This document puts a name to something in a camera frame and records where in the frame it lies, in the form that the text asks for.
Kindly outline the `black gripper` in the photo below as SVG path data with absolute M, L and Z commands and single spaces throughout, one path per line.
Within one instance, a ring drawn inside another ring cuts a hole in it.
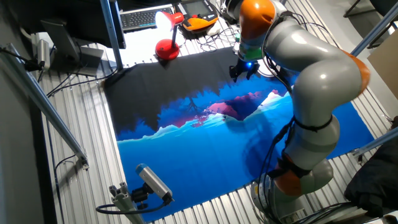
M 236 66 L 229 67 L 229 75 L 231 79 L 236 83 L 239 77 L 239 73 L 247 72 L 247 79 L 249 80 L 253 75 L 255 75 L 259 69 L 260 65 L 257 60 L 246 62 L 238 58 Z

